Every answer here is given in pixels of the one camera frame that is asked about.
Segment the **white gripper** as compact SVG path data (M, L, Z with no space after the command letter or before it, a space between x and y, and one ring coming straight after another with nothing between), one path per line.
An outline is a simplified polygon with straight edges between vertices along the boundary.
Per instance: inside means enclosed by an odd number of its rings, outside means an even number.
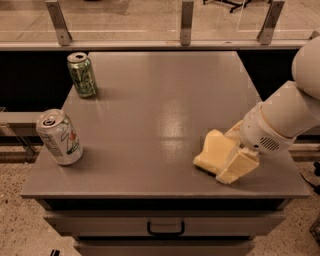
M263 113L262 103L253 107L224 136L245 146L227 160L218 172L216 179L224 184L231 184L257 168L260 164L259 153L275 154L286 150L295 141L295 137L284 137L272 128Z

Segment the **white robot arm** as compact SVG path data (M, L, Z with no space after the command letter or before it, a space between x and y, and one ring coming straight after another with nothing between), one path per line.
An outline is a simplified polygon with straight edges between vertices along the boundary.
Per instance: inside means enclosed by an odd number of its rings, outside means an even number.
M240 148L219 169L219 182L233 183L256 169L261 155L288 149L299 135L320 125L320 37L299 49L291 70L291 80L225 134L238 139Z

